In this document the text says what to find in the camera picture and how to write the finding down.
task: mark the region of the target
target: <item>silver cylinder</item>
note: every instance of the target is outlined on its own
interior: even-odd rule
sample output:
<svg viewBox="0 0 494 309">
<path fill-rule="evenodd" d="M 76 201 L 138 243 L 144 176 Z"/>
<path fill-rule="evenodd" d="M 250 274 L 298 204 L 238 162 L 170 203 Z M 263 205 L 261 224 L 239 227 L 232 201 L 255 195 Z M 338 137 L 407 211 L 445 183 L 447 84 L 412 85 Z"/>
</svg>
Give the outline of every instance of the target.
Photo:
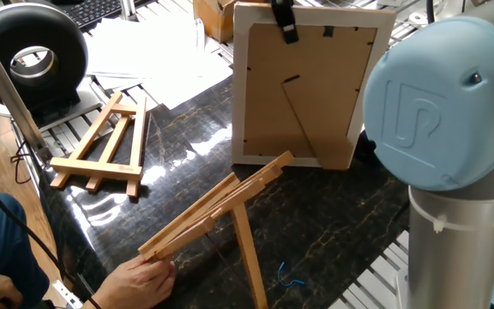
<svg viewBox="0 0 494 309">
<path fill-rule="evenodd" d="M 409 308 L 489 309 L 494 200 L 455 199 L 412 187 L 409 199 Z"/>
</svg>

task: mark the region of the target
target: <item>white picture frame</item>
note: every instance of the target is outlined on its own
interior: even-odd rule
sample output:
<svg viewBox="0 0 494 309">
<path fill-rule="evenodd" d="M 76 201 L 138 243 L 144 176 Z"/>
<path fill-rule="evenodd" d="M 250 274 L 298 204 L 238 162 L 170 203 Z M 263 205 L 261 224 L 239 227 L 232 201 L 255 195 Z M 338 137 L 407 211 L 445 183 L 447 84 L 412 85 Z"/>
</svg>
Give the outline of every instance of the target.
<svg viewBox="0 0 494 309">
<path fill-rule="evenodd" d="M 380 57 L 386 52 L 390 34 L 395 24 L 393 11 L 371 9 L 338 9 L 325 7 L 292 8 L 297 25 L 333 27 L 369 27 L 377 30 L 369 60 L 363 76 L 352 119 L 346 134 L 354 145 L 358 142 L 363 127 L 362 102 L 367 79 Z M 250 29 L 256 23 L 276 24 L 271 5 L 267 3 L 242 3 L 235 6 L 234 14 L 234 74 L 232 112 L 232 164 L 268 164 L 275 156 L 244 154 L 245 100 L 247 91 L 247 62 L 249 55 Z M 293 166 L 320 167 L 317 158 L 295 158 Z"/>
</svg>

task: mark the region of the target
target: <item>circular opening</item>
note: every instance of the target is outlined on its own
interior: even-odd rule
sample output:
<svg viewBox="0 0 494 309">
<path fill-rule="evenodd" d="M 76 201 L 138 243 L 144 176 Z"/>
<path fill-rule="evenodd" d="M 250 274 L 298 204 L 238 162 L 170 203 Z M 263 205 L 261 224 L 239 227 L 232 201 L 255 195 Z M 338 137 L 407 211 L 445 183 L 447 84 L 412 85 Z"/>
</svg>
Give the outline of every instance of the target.
<svg viewBox="0 0 494 309">
<path fill-rule="evenodd" d="M 43 46 L 25 48 L 17 52 L 10 62 L 11 78 L 24 86 L 41 86 L 57 73 L 57 55 Z"/>
</svg>

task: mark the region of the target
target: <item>wooden floor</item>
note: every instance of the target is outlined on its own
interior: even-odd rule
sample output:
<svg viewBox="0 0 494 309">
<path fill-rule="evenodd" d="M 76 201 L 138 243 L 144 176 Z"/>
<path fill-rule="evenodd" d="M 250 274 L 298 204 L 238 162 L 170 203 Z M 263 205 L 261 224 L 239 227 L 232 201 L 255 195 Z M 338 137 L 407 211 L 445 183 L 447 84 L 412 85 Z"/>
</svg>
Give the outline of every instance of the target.
<svg viewBox="0 0 494 309">
<path fill-rule="evenodd" d="M 28 226 L 56 255 L 55 240 L 52 237 L 51 227 L 41 208 L 39 197 L 32 182 L 30 181 L 24 185 L 18 185 L 15 182 L 15 165 L 10 163 L 10 157 L 15 154 L 16 149 L 15 135 L 11 130 L 10 121 L 8 118 L 0 117 L 0 192 L 9 193 L 22 204 L 26 211 Z M 19 181 L 26 180 L 29 177 L 24 161 L 20 164 L 18 175 Z M 54 266 L 39 245 L 31 239 L 30 243 L 39 266 L 49 276 L 49 280 L 54 282 L 60 279 L 57 267 Z M 52 287 L 49 288 L 45 299 L 52 300 L 56 306 L 66 307 L 66 302 Z"/>
</svg>

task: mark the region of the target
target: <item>black marble table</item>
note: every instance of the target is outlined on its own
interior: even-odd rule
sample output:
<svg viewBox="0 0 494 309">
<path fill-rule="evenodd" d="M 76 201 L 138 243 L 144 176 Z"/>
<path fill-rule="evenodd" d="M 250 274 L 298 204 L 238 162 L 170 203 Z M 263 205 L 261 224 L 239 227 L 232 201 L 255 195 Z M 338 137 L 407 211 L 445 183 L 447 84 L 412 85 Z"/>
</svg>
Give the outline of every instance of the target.
<svg viewBox="0 0 494 309">
<path fill-rule="evenodd" d="M 181 106 L 158 106 L 147 118 L 144 176 L 137 199 L 126 182 L 105 181 L 98 194 L 72 177 L 63 191 L 49 187 L 55 173 L 40 173 L 39 188 L 70 272 L 93 290 L 136 249 L 194 201 L 235 172 L 245 179 L 260 167 L 231 166 L 232 79 Z M 128 164 L 132 126 L 114 162 Z M 109 136 L 95 141 L 97 161 Z M 247 205 L 270 308 L 328 308 L 405 228 L 407 187 L 380 166 L 354 160 L 347 172 L 286 167 Z M 209 235 L 175 254 L 178 279 L 158 308 L 253 308 L 233 225 L 220 219 Z M 220 259 L 220 252 L 226 263 Z M 285 262 L 285 288 L 277 280 Z"/>
</svg>

